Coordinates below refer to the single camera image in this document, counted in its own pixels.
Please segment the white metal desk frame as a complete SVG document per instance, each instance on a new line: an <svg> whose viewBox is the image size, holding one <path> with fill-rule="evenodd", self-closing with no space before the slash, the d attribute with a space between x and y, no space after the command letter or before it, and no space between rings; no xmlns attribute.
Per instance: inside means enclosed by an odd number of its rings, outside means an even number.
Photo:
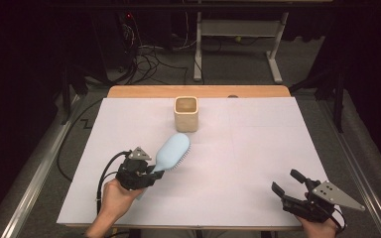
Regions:
<svg viewBox="0 0 381 238"><path fill-rule="evenodd" d="M193 80L202 80L202 51L201 39L203 36L210 37L251 37L251 38L273 38L272 50L265 53L271 74L277 84L283 83L279 71L276 54L284 34L289 13L281 15L280 20L256 21L256 20L207 20L197 13L196 18L196 40L195 55L193 63Z"/></svg>

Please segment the black metal stand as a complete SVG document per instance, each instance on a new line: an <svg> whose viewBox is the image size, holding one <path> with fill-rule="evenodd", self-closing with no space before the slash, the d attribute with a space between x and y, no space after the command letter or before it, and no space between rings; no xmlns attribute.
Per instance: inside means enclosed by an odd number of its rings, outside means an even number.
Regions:
<svg viewBox="0 0 381 238"><path fill-rule="evenodd" d="M344 75L341 69L328 67L320 72L310 74L305 80L289 87L291 93L302 88L315 88L314 96L316 100L328 100L333 98L332 121L339 133L342 129L342 109Z"/></svg>
<svg viewBox="0 0 381 238"><path fill-rule="evenodd" d="M63 99L63 120L62 124L65 125L70 117L70 90L73 89L77 95L86 95L88 87L85 83L85 76L77 66L71 65L67 62L62 64L61 69L62 80L62 99Z"/></svg>

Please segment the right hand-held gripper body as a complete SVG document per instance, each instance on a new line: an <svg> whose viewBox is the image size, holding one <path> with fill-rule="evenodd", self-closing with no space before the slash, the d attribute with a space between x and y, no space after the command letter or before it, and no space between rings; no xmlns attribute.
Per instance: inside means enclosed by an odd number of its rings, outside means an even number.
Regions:
<svg viewBox="0 0 381 238"><path fill-rule="evenodd" d="M282 195L285 211L310 222L325 222L332 217L337 205L360 211L365 210L364 205L328 180L324 182L306 180L304 185L308 190L308 197L305 200Z"/></svg>

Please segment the person's left hand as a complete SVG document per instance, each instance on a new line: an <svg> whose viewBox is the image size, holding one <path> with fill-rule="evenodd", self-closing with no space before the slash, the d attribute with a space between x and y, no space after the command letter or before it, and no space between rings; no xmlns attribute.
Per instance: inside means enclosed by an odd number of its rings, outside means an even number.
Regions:
<svg viewBox="0 0 381 238"><path fill-rule="evenodd" d="M104 186L99 218L105 226L110 227L120 219L131 207L143 189L128 190L116 178Z"/></svg>

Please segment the light blue hairbrush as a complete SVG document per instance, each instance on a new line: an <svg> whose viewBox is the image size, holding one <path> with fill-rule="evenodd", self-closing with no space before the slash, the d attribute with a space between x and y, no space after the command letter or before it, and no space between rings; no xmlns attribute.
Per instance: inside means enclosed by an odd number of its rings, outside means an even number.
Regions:
<svg viewBox="0 0 381 238"><path fill-rule="evenodd" d="M171 136L157 152L153 172L175 169L189 153L190 147L191 140L186 134Z"/></svg>

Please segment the beige square cup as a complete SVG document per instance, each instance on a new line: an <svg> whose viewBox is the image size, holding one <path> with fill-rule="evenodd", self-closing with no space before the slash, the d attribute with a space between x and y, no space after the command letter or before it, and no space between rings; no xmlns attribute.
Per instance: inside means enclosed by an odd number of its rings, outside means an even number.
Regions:
<svg viewBox="0 0 381 238"><path fill-rule="evenodd" d="M195 132L198 129L198 100L194 96L179 96L174 103L176 129L179 132Z"/></svg>

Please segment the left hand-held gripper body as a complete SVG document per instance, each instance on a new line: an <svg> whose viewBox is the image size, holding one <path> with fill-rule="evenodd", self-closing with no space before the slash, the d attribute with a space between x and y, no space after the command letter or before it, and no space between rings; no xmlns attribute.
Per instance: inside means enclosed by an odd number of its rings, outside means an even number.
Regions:
<svg viewBox="0 0 381 238"><path fill-rule="evenodd" d="M152 158L141 148L137 147L125 156L116 174L116 179L128 190L152 186L155 181L148 180L145 169Z"/></svg>

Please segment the black equipment with red light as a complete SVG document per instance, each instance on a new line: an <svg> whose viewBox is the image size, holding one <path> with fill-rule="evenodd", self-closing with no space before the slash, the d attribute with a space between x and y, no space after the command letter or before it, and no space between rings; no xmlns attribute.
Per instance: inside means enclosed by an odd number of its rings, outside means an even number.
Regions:
<svg viewBox="0 0 381 238"><path fill-rule="evenodd" d="M135 32L122 12L98 13L93 16L97 39L105 65L129 67L135 56Z"/></svg>

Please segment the aluminium floor rail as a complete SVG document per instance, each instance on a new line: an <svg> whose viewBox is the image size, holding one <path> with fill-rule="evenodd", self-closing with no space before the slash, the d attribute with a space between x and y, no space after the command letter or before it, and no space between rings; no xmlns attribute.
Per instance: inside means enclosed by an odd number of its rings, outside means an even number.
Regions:
<svg viewBox="0 0 381 238"><path fill-rule="evenodd" d="M82 102L83 99L75 95L68 101L70 112L67 115L64 115L62 110L58 112L56 119L19 173L16 181L21 183L18 191L21 191L22 195L0 238L18 238L40 196L58 150L62 146L63 138L71 126L70 120L78 112Z"/></svg>
<svg viewBox="0 0 381 238"><path fill-rule="evenodd" d="M343 152L344 163L366 207L365 213L371 216L381 237L381 154L351 105L344 106L348 116L342 116L342 132L334 125L329 103L319 101L318 105Z"/></svg>

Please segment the person's right hand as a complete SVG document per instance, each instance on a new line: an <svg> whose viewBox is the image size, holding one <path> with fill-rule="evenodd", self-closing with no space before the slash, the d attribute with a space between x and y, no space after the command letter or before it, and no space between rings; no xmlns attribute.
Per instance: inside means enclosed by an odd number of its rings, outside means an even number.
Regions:
<svg viewBox="0 0 381 238"><path fill-rule="evenodd" d="M299 216L297 219L301 222L307 238L335 238L336 236L337 226L331 219L324 223L310 222Z"/></svg>

